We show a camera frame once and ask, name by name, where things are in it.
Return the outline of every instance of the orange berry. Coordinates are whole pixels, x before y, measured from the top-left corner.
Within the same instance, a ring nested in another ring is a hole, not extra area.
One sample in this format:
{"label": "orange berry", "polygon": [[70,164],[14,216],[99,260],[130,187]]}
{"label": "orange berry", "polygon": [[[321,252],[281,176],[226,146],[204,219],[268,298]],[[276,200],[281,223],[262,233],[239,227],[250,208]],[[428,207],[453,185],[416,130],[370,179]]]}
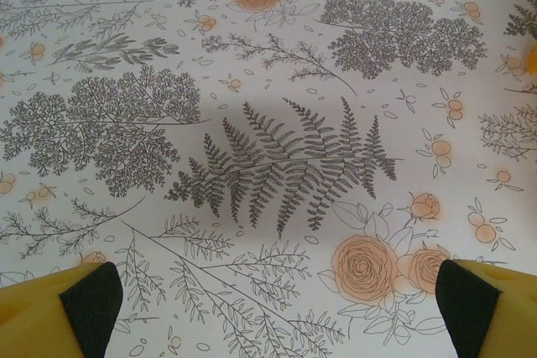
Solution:
{"label": "orange berry", "polygon": [[241,81],[237,80],[237,79],[234,79],[234,80],[232,80],[231,83],[229,83],[231,88],[238,88],[238,87],[241,86],[241,84],[242,84]]}
{"label": "orange berry", "polygon": [[13,185],[9,182],[0,182],[0,195],[7,195],[13,189]]}
{"label": "orange berry", "polygon": [[522,67],[522,62],[517,58],[509,58],[505,62],[505,65],[508,67],[509,70],[518,69],[519,67]]}
{"label": "orange berry", "polygon": [[32,48],[32,54],[42,54],[44,52],[44,46],[37,44]]}
{"label": "orange berry", "polygon": [[461,111],[450,111],[449,117],[453,119],[454,121],[460,121],[462,119],[462,112]]}
{"label": "orange berry", "polygon": [[451,146],[448,142],[444,140],[439,140],[434,142],[432,145],[433,153],[436,155],[447,155],[451,151]]}
{"label": "orange berry", "polygon": [[466,2],[464,3],[463,7],[467,12],[476,12],[479,10],[479,6],[474,2]]}
{"label": "orange berry", "polygon": [[481,243],[490,243],[496,239],[496,230],[489,224],[483,224],[476,229],[476,238]]}
{"label": "orange berry", "polygon": [[440,165],[442,168],[450,168],[451,166],[451,160],[449,157],[446,157],[445,155],[440,155],[436,157],[436,163]]}
{"label": "orange berry", "polygon": [[470,213],[468,215],[468,222],[473,226],[482,226],[485,223],[485,217],[479,213]]}
{"label": "orange berry", "polygon": [[501,183],[506,184],[509,180],[511,180],[511,175],[507,171],[500,171],[496,175],[496,179]]}
{"label": "orange berry", "polygon": [[519,67],[518,69],[512,69],[511,73],[513,73],[513,75],[517,77],[520,77],[521,75],[524,75],[524,69],[522,69],[521,67]]}
{"label": "orange berry", "polygon": [[9,184],[13,184],[15,182],[15,175],[13,174],[4,175],[2,178],[2,182],[8,182]]}
{"label": "orange berry", "polygon": [[458,100],[451,100],[447,105],[452,111],[460,111],[462,109],[462,102]]}

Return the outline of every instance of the black foam pad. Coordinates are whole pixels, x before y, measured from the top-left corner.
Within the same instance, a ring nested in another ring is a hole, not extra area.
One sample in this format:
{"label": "black foam pad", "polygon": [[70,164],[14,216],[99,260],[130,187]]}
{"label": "black foam pad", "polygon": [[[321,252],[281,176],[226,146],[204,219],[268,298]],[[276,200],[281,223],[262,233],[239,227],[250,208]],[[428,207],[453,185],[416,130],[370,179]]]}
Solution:
{"label": "black foam pad", "polygon": [[445,260],[435,292],[459,358],[477,358],[501,291],[457,263]]}
{"label": "black foam pad", "polygon": [[123,300],[116,266],[102,264],[60,299],[85,358],[103,358]]}

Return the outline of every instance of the botanical print fabric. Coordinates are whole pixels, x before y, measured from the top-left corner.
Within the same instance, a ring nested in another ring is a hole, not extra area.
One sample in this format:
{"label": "botanical print fabric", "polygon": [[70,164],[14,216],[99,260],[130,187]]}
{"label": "botanical print fabric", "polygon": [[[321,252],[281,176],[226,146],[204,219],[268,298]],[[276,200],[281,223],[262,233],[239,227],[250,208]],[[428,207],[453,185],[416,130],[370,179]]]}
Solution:
{"label": "botanical print fabric", "polygon": [[456,356],[537,272],[537,0],[0,0],[0,286],[117,264],[107,356]]}

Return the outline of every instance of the small leaf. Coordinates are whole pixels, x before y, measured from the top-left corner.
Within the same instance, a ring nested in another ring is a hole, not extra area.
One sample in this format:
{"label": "small leaf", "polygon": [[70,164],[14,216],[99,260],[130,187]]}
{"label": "small leaf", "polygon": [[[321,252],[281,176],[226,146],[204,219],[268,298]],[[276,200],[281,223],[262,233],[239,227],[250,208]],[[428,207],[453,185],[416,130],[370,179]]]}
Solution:
{"label": "small leaf", "polygon": [[446,324],[443,318],[429,318],[418,323],[415,330],[421,335],[435,335],[444,331]]}
{"label": "small leaf", "polygon": [[414,230],[412,227],[407,226],[406,228],[395,232],[394,236],[390,238],[388,244],[392,247],[398,257],[406,255],[409,252],[413,234]]}
{"label": "small leaf", "polygon": [[325,286],[333,293],[339,293],[339,288],[336,283],[336,274],[332,270],[325,270],[324,272],[318,272],[317,276]]}
{"label": "small leaf", "polygon": [[380,318],[376,318],[363,332],[368,335],[386,333],[391,329],[392,321],[392,318],[381,316]]}
{"label": "small leaf", "polygon": [[332,209],[336,213],[337,218],[343,221],[344,224],[351,228],[361,230],[365,226],[365,222],[357,217],[355,213],[357,207],[351,203],[336,201],[332,203]]}
{"label": "small leaf", "polygon": [[404,326],[397,326],[394,335],[397,342],[401,345],[405,345],[410,340],[410,333]]}
{"label": "small leaf", "polygon": [[351,306],[347,306],[343,310],[340,310],[337,314],[349,316],[351,318],[363,318],[370,308],[371,306],[367,304],[354,304]]}

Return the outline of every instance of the fern leaf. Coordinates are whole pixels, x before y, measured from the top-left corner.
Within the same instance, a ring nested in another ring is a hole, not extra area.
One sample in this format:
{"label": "fern leaf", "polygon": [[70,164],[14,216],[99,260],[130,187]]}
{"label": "fern leaf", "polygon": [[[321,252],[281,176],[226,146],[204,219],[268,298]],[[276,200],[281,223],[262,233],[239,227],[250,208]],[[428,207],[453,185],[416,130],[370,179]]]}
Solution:
{"label": "fern leaf", "polygon": [[289,163],[284,171],[287,187],[278,213],[277,231],[280,239],[289,218],[297,207],[305,201],[304,195],[309,195],[315,189],[313,184],[319,186],[323,180],[322,172],[308,160]]}
{"label": "fern leaf", "polygon": [[343,173],[346,170],[346,164],[344,158],[331,158],[321,160],[321,172],[325,179],[321,182],[321,186],[317,188],[317,195],[313,196],[315,201],[310,202],[311,210],[308,212],[312,215],[308,219],[310,228],[316,231],[321,226],[323,215],[326,214],[326,210],[330,208],[328,202],[334,202],[336,197],[341,197],[337,192],[347,193],[347,188],[351,188],[351,184],[344,179]]}
{"label": "fern leaf", "polygon": [[240,168],[250,168],[264,159],[261,150],[256,148],[257,142],[250,143],[250,137],[241,133],[226,118],[224,118],[223,126],[227,140],[229,140],[232,147],[233,162],[236,165]]}
{"label": "fern leaf", "polygon": [[227,155],[227,151],[220,151],[220,148],[215,145],[208,133],[205,134],[204,144],[211,174],[224,175],[229,169],[232,169],[232,166],[226,167],[232,158]]}
{"label": "fern leaf", "polygon": [[227,176],[227,187],[231,193],[232,216],[235,222],[238,223],[238,211],[241,207],[241,202],[246,193],[250,190],[252,184],[253,173],[247,170],[239,169]]}
{"label": "fern leaf", "polygon": [[343,103],[343,122],[339,135],[340,147],[336,150],[336,154],[340,157],[352,158],[362,152],[362,138],[347,100],[342,97],[341,101]]}
{"label": "fern leaf", "polygon": [[277,187],[284,186],[284,176],[277,163],[269,163],[255,170],[253,177],[252,199],[250,200],[250,221],[258,224],[259,216],[270,199],[278,193]]}

